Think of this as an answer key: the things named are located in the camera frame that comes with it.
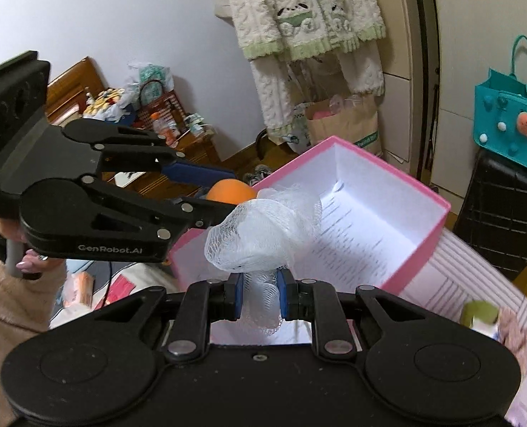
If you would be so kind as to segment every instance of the human hand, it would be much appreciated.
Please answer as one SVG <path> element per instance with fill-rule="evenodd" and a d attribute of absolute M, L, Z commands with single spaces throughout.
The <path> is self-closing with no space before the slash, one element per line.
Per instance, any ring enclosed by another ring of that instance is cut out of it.
<path fill-rule="evenodd" d="M 17 220 L 0 218 L 0 235 L 5 239 L 26 243 L 26 237 Z M 59 267 L 63 262 L 63 258 L 43 257 L 38 252 L 29 249 L 16 267 L 23 273 L 46 273 Z"/>

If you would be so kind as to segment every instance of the teal plastic bag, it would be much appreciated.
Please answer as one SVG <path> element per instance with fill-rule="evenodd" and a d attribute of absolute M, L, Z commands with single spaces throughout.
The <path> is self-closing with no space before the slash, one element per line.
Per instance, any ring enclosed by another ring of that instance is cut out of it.
<path fill-rule="evenodd" d="M 527 167 L 527 84 L 515 75 L 515 53 L 525 35 L 512 47 L 511 73 L 489 69 L 489 78 L 475 87 L 473 139 L 485 149 Z"/>

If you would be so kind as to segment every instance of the striped tablecloth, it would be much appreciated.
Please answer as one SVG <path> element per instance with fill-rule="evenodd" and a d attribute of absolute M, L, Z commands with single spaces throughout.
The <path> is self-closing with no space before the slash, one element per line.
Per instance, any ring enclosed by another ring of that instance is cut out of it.
<path fill-rule="evenodd" d="M 477 252 L 446 229 L 428 263 L 400 296 L 456 322 L 466 302 L 487 300 L 513 310 L 519 324 L 527 328 L 527 298 Z M 520 404 L 527 417 L 527 374 L 515 403 Z"/>

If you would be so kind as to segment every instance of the fingernail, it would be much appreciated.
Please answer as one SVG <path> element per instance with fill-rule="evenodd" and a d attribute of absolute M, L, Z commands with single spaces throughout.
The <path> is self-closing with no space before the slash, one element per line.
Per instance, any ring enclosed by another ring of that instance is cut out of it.
<path fill-rule="evenodd" d="M 19 269 L 19 270 L 26 270 L 28 268 L 32 268 L 33 267 L 33 264 L 32 262 L 19 262 L 16 264 L 16 267 Z"/>

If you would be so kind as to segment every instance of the brown paper bag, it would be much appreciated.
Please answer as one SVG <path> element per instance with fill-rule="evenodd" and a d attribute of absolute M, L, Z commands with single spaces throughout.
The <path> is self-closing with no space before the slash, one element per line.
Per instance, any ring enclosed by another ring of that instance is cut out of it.
<path fill-rule="evenodd" d="M 315 112 L 328 110 L 328 99 L 305 109 L 311 144 L 318 144 L 329 136 L 338 136 L 371 154 L 382 155 L 378 133 L 378 108 L 374 96 L 364 96 L 361 104 L 344 109 L 336 115 L 313 120 Z"/>

